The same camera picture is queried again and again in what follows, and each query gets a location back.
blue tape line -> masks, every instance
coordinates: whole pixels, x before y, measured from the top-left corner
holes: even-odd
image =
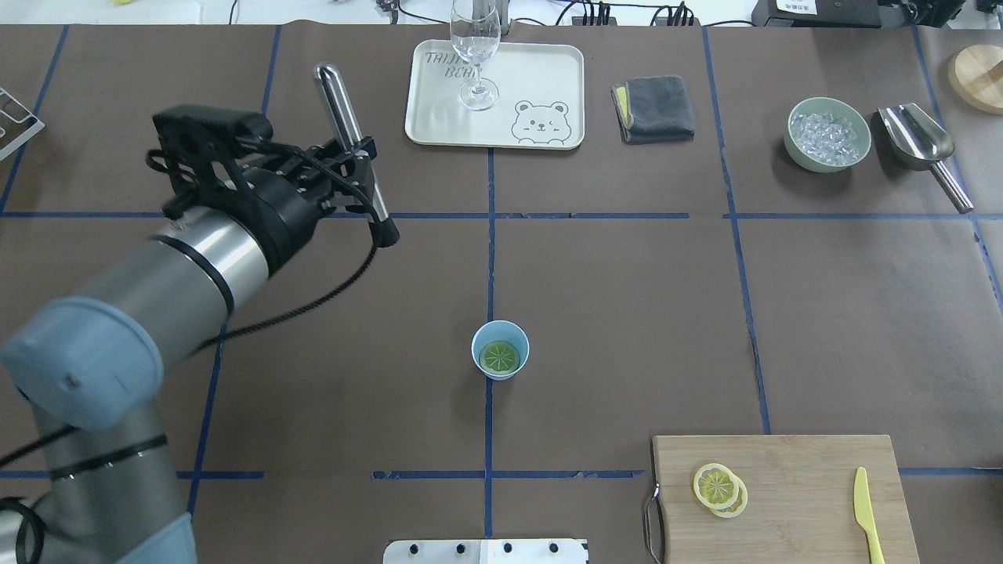
[[[49,83],[52,82],[52,75],[56,71],[56,63],[59,62],[59,55],[62,54],[63,44],[66,42],[66,35],[69,34],[69,26],[64,25],[62,33],[59,34],[59,41],[56,42],[56,49],[52,52],[52,60],[49,61],[49,69],[45,72],[45,79],[42,80],[42,88],[38,91],[38,97],[35,99],[35,107],[32,109],[32,113],[36,117],[40,115],[42,109],[42,100],[45,99],[45,93],[49,90]],[[10,168],[10,175],[7,176],[7,183],[3,187],[3,195],[0,195],[0,212],[3,212],[4,208],[7,207],[7,200],[10,198],[10,192],[14,188],[14,179],[17,177],[17,171],[21,168],[21,159],[24,158],[24,152],[28,150],[27,145],[21,146],[21,149],[17,150],[17,155],[14,156],[14,163]]]
[[[735,195],[731,187],[731,173],[728,172],[728,164],[724,159],[724,126],[721,122],[721,108],[717,99],[717,83],[714,80],[714,62],[710,54],[710,36],[707,28],[702,27],[703,50],[707,59],[707,78],[710,81],[710,98],[714,105],[714,123],[717,128],[717,148],[721,153],[721,173],[724,176],[724,184],[728,187],[728,216],[731,223],[731,237],[735,245],[735,258],[738,261],[738,280],[742,288],[742,304],[745,307],[745,325],[749,333],[749,340],[752,343],[752,356],[755,363],[756,385],[759,387],[759,416],[762,419],[763,435],[770,435],[769,407],[766,403],[766,385],[762,380],[762,362],[759,357],[759,342],[755,333],[755,319],[752,317],[752,299],[749,296],[748,279],[745,276],[745,257],[742,254],[741,236],[738,232],[737,211],[735,209]]]
[[[466,213],[393,213],[394,219],[402,220],[486,220],[487,214],[466,214]]]
[[[494,470],[491,480],[631,480],[643,476],[643,470]],[[480,470],[395,470],[374,472],[373,480],[485,480]]]
[[[725,214],[739,220],[964,220],[960,214]]]
[[[982,226],[978,219],[972,218],[972,228],[975,229],[975,237],[978,238],[979,251],[982,253],[982,263],[986,266],[986,273],[989,275],[989,284],[993,287],[993,294],[996,296],[996,305],[1003,314],[1003,292],[1000,291],[1000,279],[996,275],[996,267],[989,257],[989,249],[986,247],[986,238],[982,235]]]
[[[226,324],[220,329],[220,334],[227,332]],[[199,434],[199,448],[195,455],[195,470],[192,473],[192,489],[189,491],[189,513],[195,517],[196,502],[199,500],[199,484],[202,481],[202,468],[206,462],[206,445],[209,443],[209,428],[213,422],[213,407],[216,404],[216,389],[220,382],[220,367],[223,365],[223,341],[216,343],[216,356],[213,358],[213,375],[209,379],[209,392],[206,394],[206,409],[202,415],[202,431]]]
[[[529,213],[497,214],[501,220],[687,220],[689,214],[603,214],[603,213]]]
[[[900,468],[899,476],[1003,476],[1003,470],[982,468]]]
[[[395,220],[486,220],[487,214],[465,213],[465,212],[394,212],[390,214]],[[367,220],[369,216],[365,214],[352,214],[350,212],[335,212],[327,218]]]
[[[48,480],[44,470],[0,470],[0,480]]]
[[[179,480],[192,480],[195,478],[194,472],[179,472]],[[202,472],[199,474],[199,480],[226,480],[235,482],[245,482],[245,481],[257,481],[264,480],[264,472]]]
[[[494,149],[487,150],[487,320],[494,320]],[[484,538],[493,534],[494,380],[484,376]]]
[[[498,480],[568,480],[598,478],[600,480],[631,480],[644,475],[643,470],[496,470]]]
[[[2,212],[0,218],[163,219],[159,212]]]
[[[480,470],[395,470],[374,472],[373,480],[483,480]]]
[[[182,471],[177,473],[179,480],[192,480],[194,472]],[[264,472],[203,472],[200,480],[233,480],[249,481],[264,480]],[[0,471],[0,480],[48,480],[49,473],[44,470],[13,470]]]
[[[279,58],[279,39],[282,37],[282,26],[275,26],[275,39],[272,41],[272,59],[268,63],[268,78],[265,79],[265,95],[261,98],[261,113],[268,115],[268,102],[272,97],[272,79],[275,78],[275,61]]]
[[[934,113],[937,115],[937,120],[940,121],[941,125],[944,123],[944,114],[941,113],[940,103],[937,101],[937,93],[934,91],[933,81],[930,79],[930,72],[927,70],[927,56],[923,52],[923,42],[920,40],[920,30],[917,26],[913,26],[913,42],[916,44],[916,56],[920,61],[920,70],[923,73],[923,80],[927,84],[927,93],[930,94],[930,101],[933,103]],[[958,184],[961,185],[962,190],[966,193],[968,192],[968,186],[965,184],[965,175],[961,172],[961,167],[958,165],[957,155],[951,156],[951,163],[954,165],[955,175],[958,178]],[[1000,313],[1003,314],[1003,292],[1000,291],[1000,281],[999,277],[996,275],[996,267],[993,266],[993,259],[989,256],[989,249],[986,247],[985,237],[982,236],[982,227],[979,225],[979,217],[975,212],[967,214],[967,219],[972,224],[972,230],[975,232],[975,237],[978,241],[979,252],[982,254],[982,264],[986,268],[986,274],[989,276],[989,284],[993,289],[993,297],[996,298],[996,307],[999,308]]]

metal plate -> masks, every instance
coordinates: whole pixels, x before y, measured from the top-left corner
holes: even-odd
[[[472,76],[473,67],[450,41],[419,43],[411,60],[407,136],[423,145],[549,150],[574,149],[585,138],[585,57],[577,48],[503,42],[482,67],[499,93],[484,111],[459,102],[459,86]]]
[[[422,562],[588,564],[589,542],[577,539],[394,541],[383,552],[383,564]]]

brown table surface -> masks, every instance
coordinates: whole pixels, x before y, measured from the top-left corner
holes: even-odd
[[[277,140],[318,143],[331,133],[310,70],[330,61],[377,140],[400,243],[342,298],[219,361],[204,352],[163,386],[203,561],[379,562],[392,539],[573,536],[594,562],[647,562],[651,437],[764,433],[890,435],[922,561],[1003,561],[1003,473],[973,470],[1003,466],[1003,118],[945,74],[1003,34],[517,24],[507,40],[585,54],[587,135],[567,153],[408,140],[411,51],[447,36],[0,27],[0,84],[46,122],[0,163],[0,339],[162,224],[166,179],[142,164],[152,113],[264,108]],[[610,87],[658,74],[686,80],[696,137],[626,146]],[[812,95],[869,118],[908,101],[939,116],[976,215],[881,139],[843,173],[799,169],[783,120]],[[232,325],[334,287],[367,238],[360,220],[322,222]],[[493,385],[468,353],[491,317],[533,344]],[[35,430],[11,385],[0,405],[3,453]],[[44,492],[41,470],[34,456],[0,472],[0,495]]]

robotic arm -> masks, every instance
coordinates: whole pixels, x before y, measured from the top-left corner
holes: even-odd
[[[356,277],[399,238],[372,173],[375,144],[360,134],[337,68],[318,65],[314,77],[336,136],[309,150],[272,142],[258,113],[182,105],[154,115],[160,149],[147,165],[171,179],[171,224],[0,349],[39,434],[68,434],[46,447],[52,494],[23,518],[0,513],[0,563],[196,562],[153,401],[163,375],[213,342],[322,303],[214,338],[337,208],[369,217],[373,246]],[[29,558],[37,520],[48,533]]]

yellow knife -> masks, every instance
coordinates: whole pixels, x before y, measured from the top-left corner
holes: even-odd
[[[871,549],[871,564],[885,564],[881,553],[881,543],[878,542],[878,527],[875,526],[875,513],[871,509],[871,490],[868,488],[868,471],[864,467],[857,469],[857,479],[854,480],[854,515],[861,529],[868,534],[868,548]]]

